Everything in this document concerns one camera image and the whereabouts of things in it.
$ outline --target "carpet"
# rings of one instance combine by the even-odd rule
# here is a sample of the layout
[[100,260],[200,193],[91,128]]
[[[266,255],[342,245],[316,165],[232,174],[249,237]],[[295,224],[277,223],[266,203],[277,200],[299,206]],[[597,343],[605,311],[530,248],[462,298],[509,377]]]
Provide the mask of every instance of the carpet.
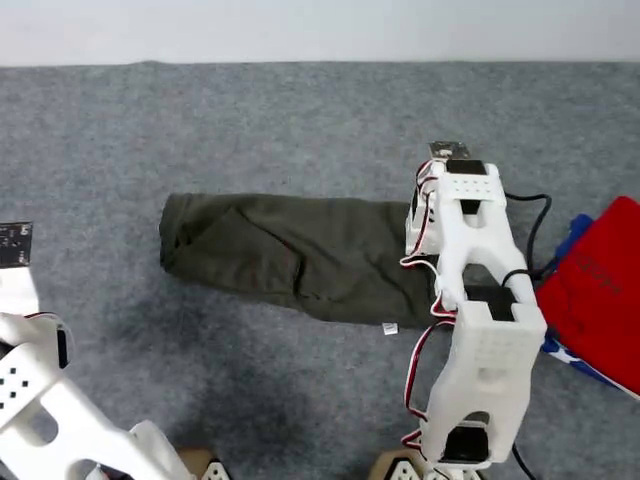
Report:
[[[33,220],[41,307],[69,375],[114,422],[216,449],[234,478],[363,479],[415,428],[420,332],[329,324],[187,285],[158,262],[170,192],[406,200],[434,139],[465,141],[554,206],[536,243],[640,194],[640,65],[265,64],[0,70],[0,221]],[[541,206],[509,205],[524,248]],[[422,355],[416,399],[446,360]],[[640,405],[548,356],[519,433],[545,479],[635,478]],[[524,478],[510,459],[491,479]]]

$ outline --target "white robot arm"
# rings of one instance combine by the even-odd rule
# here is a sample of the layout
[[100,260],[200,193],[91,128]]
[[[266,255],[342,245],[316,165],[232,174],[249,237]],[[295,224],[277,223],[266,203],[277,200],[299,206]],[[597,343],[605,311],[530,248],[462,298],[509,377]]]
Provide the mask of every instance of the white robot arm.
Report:
[[[0,269],[0,460],[20,480],[78,480],[86,460],[98,464],[88,480],[196,480],[153,423],[116,428],[66,377],[64,326],[54,314],[34,313],[30,226],[29,241],[16,226],[0,225],[0,264],[9,267]],[[51,441],[32,427],[41,410],[57,423]],[[203,478],[228,480],[218,462]]]
[[[511,235],[497,167],[469,160],[460,143],[430,147],[432,158],[416,175],[401,264],[439,255],[432,312],[443,308],[439,316],[451,317],[454,330],[449,359],[418,414],[417,445],[449,472],[484,469],[509,455],[546,323],[529,276],[510,275],[527,266]],[[468,264],[485,266],[496,287],[465,288]]]

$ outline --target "clothing tag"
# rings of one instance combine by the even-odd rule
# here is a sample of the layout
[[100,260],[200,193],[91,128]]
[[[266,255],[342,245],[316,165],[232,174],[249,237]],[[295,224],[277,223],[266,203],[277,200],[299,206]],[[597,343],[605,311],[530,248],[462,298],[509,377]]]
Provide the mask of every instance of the clothing tag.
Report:
[[395,335],[398,333],[398,324],[397,323],[383,323],[382,330],[385,335]]

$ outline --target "olive green pants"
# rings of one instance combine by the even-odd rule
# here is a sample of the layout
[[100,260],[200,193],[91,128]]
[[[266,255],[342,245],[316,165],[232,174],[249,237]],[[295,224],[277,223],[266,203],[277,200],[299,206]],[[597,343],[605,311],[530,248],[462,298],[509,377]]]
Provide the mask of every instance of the olive green pants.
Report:
[[433,275],[403,269],[408,205],[350,198],[171,195],[163,268],[326,321],[433,322]]

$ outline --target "red cloth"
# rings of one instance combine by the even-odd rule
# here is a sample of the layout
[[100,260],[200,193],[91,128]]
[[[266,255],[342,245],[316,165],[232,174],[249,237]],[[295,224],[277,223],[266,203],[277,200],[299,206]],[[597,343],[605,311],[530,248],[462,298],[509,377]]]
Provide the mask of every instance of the red cloth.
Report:
[[558,340],[640,394],[640,205],[618,197],[538,289]]

